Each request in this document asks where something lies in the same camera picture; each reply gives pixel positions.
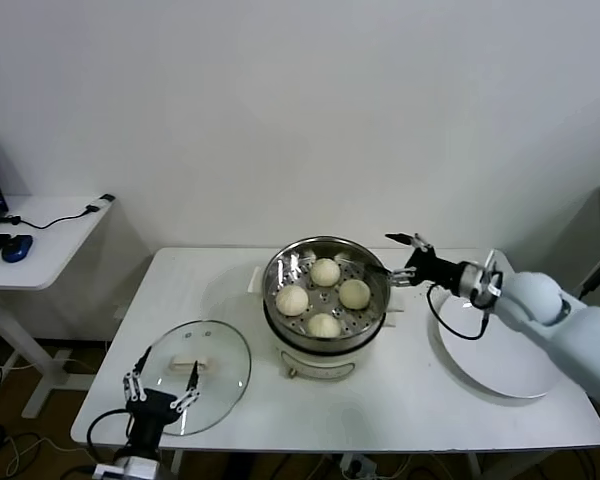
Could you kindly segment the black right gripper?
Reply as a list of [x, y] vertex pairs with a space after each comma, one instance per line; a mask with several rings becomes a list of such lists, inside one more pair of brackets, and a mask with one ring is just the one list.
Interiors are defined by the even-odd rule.
[[405, 268], [388, 270], [367, 264], [364, 267], [366, 274], [384, 279], [389, 286], [418, 286], [429, 281], [448, 291], [459, 289], [460, 265], [439, 258], [432, 245], [420, 234], [387, 233], [385, 237], [416, 250], [407, 261]]

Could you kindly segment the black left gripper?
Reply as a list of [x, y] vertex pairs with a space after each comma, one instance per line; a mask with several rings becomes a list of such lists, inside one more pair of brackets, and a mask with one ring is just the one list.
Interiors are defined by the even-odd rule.
[[176, 397], [162, 391], [147, 389], [141, 373], [151, 353], [148, 347], [133, 368], [123, 376], [126, 411], [132, 417], [128, 446], [135, 453], [156, 453], [166, 426], [174, 424], [200, 393], [198, 361], [192, 366], [185, 393]]

